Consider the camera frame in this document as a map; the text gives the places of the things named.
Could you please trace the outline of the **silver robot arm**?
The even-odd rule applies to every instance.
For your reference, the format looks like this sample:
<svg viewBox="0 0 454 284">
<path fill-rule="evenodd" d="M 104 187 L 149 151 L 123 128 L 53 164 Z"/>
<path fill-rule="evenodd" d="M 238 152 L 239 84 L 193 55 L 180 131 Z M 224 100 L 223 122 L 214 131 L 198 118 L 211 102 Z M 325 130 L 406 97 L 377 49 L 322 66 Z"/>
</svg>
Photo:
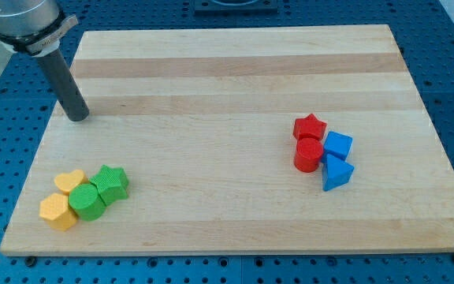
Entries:
<svg viewBox="0 0 454 284">
<path fill-rule="evenodd" d="M 47 56 L 76 25 L 56 0 L 0 0 L 0 42 L 12 53 Z"/>
</svg>

